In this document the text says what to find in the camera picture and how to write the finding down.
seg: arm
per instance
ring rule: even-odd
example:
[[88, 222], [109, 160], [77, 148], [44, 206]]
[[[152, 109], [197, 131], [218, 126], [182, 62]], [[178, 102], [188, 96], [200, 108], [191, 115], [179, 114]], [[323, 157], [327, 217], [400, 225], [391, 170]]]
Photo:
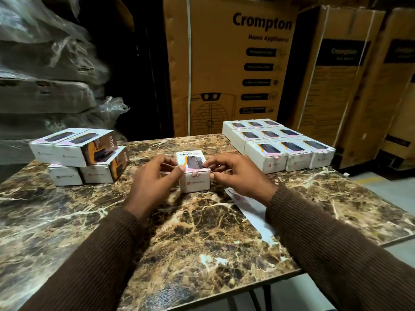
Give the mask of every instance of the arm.
[[[137, 170], [125, 206], [109, 212], [20, 311], [115, 310], [141, 240], [141, 223], [169, 195], [183, 167], [159, 155]], [[170, 171], [160, 177], [160, 171]]]
[[267, 207], [282, 243], [339, 310], [414, 308], [415, 270], [357, 229], [271, 182], [247, 156], [218, 155], [206, 166], [214, 180]]

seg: forearm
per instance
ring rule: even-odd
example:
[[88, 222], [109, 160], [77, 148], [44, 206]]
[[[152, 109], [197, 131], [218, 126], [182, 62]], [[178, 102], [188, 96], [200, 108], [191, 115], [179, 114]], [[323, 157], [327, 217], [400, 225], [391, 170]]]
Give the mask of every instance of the forearm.
[[139, 232], [132, 214], [112, 210], [20, 311], [115, 310]]
[[413, 309], [415, 271], [298, 193], [280, 185], [267, 220], [338, 309]]

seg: floor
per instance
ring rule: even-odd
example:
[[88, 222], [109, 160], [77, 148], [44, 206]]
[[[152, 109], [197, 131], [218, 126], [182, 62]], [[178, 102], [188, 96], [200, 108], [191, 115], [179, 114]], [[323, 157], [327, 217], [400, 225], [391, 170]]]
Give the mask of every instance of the floor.
[[[0, 183], [18, 172], [24, 165], [0, 165]], [[415, 177], [388, 180], [373, 172], [365, 172], [350, 177], [351, 180], [377, 193], [379, 196], [415, 215]], [[415, 240], [387, 248], [398, 259], [415, 267]], [[262, 288], [255, 290], [262, 310], [265, 310]], [[326, 311], [333, 306], [323, 296], [308, 275], [294, 277], [271, 286], [273, 311]], [[210, 303], [194, 311], [254, 311], [254, 304], [248, 292], [238, 294], [229, 299]]]

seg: person's right hand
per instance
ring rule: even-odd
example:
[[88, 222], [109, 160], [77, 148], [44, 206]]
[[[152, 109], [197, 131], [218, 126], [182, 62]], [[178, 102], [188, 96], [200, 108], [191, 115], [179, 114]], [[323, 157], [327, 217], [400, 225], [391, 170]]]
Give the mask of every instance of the person's right hand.
[[278, 186], [246, 155], [219, 154], [206, 160], [204, 167], [212, 171], [210, 178], [233, 188], [237, 193], [256, 199], [268, 206]]

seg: marble table top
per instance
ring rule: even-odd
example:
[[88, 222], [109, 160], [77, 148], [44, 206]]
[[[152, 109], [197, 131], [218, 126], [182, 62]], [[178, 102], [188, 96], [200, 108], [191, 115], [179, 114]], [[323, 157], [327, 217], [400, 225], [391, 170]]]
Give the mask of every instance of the marble table top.
[[[17, 310], [98, 225], [122, 205], [136, 168], [158, 153], [236, 152], [221, 134], [128, 143], [132, 163], [114, 184], [55, 187], [34, 161], [0, 185], [0, 310]], [[415, 218], [330, 167], [270, 175], [376, 244], [414, 237]], [[162, 311], [247, 290], [302, 271], [270, 246], [215, 184], [174, 188], [148, 220], [146, 247], [119, 310]]]

